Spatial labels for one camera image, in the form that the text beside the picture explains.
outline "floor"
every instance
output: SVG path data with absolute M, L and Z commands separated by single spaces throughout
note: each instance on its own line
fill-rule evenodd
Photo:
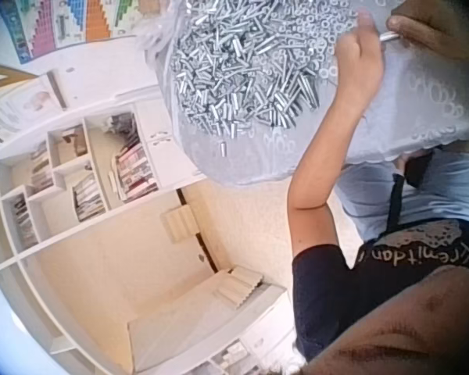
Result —
M 271 283 L 292 287 L 292 254 L 286 215 L 290 179 L 252 187 L 223 187 L 204 180 L 183 189 L 202 236 L 220 269 L 257 270 Z M 361 245 L 353 222 L 334 195 L 329 200 L 349 265 Z

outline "finger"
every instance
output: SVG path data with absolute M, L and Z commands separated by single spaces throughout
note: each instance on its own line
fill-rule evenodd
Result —
M 361 54 L 379 55 L 381 53 L 381 42 L 378 37 L 377 27 L 370 13 L 358 12 L 358 27 L 356 29 Z
M 448 45 L 448 37 L 444 33 L 405 16 L 389 17 L 387 26 L 390 31 L 401 34 L 404 38 L 424 45 L 435 52 L 444 52 Z
M 421 13 L 420 11 L 421 2 L 417 0 L 406 0 L 402 5 L 395 7 L 392 11 L 392 15 L 401 15 L 409 18 L 416 19 Z

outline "white furniture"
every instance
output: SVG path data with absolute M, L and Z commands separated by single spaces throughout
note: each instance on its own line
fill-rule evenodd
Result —
M 24 135 L 21 145 L 15 142 L 0 154 L 5 155 L 0 158 L 0 216 L 6 233 L 6 238 L 0 241 L 7 242 L 0 242 L 0 288 L 12 308 L 20 312 L 21 320 L 40 346 L 73 375 L 127 373 L 104 355 L 81 328 L 32 255 L 150 199 L 204 178 L 175 145 L 170 121 L 165 117 L 157 119 L 155 112 L 149 110 L 151 106 L 156 108 L 156 101 L 135 102 L 95 113 L 87 110 L 78 118 L 70 114 L 32 130 Z M 145 152 L 159 186 L 158 191 L 128 204 L 118 199 L 108 178 L 111 155 L 121 149 L 123 141 L 102 131 L 108 116 L 124 112 L 133 112 L 136 116 L 141 142 L 146 145 Z M 88 153 L 80 157 L 71 155 L 60 142 L 62 130 L 76 125 L 82 125 L 88 141 Z M 44 140 L 48 145 L 54 185 L 35 194 L 29 185 L 29 154 Z M 89 173 L 95 175 L 106 211 L 79 223 L 70 188 Z M 30 248 L 23 247 L 11 210 L 13 200 L 20 195 L 26 200 L 38 240 L 38 244 Z
M 171 135 L 170 121 L 166 117 L 166 112 L 160 115 L 160 107 L 165 111 L 161 102 L 146 100 L 108 109 L 78 120 L 70 120 L 67 123 L 56 122 L 46 132 L 29 140 L 29 150 L 0 159 L 0 210 L 13 250 L 12 256 L 5 257 L 0 262 L 0 270 L 83 229 L 131 209 L 145 200 L 204 178 L 175 143 Z M 122 148 L 124 141 L 102 131 L 102 126 L 110 115 L 125 112 L 132 112 L 136 116 L 141 142 L 145 145 L 146 155 L 159 185 L 158 191 L 126 205 L 113 192 L 108 178 L 111 158 Z M 77 158 L 71 157 L 67 147 L 60 141 L 62 130 L 76 125 L 82 125 L 88 141 L 88 153 Z M 31 170 L 29 152 L 43 140 L 46 140 L 48 145 L 54 185 L 35 194 L 29 181 Z M 92 171 L 86 170 L 86 166 L 90 166 Z M 106 213 L 78 223 L 73 210 L 71 188 L 89 173 L 93 173 L 96 177 Z M 21 195 L 26 199 L 38 240 L 38 245 L 28 249 L 23 248 L 20 243 L 12 215 L 13 200 Z
M 129 323 L 138 375 L 256 375 L 293 357 L 287 291 L 261 284 L 234 309 L 218 288 L 220 271 L 151 316 Z

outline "white cabinet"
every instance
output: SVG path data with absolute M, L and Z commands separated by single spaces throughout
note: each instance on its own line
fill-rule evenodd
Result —
M 201 175 L 172 137 L 150 141 L 147 146 L 162 188 L 175 187 L 182 181 Z
M 292 352 L 294 319 L 287 291 L 262 284 L 235 309 L 218 292 L 229 277 L 220 271 L 129 323 L 137 375 L 258 375 L 277 364 L 278 355 Z
M 282 332 L 290 332 L 294 327 L 292 307 L 286 300 L 278 301 L 270 311 L 250 327 L 241 337 L 245 347 L 263 358 L 272 348 L 277 346 L 283 336 Z
M 163 99 L 135 102 L 135 108 L 145 142 L 172 135 L 172 124 Z

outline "framed picture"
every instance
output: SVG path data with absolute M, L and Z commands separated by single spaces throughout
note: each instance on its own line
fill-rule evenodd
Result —
M 52 72 L 21 84 L 0 97 L 0 143 L 59 116 L 65 108 Z

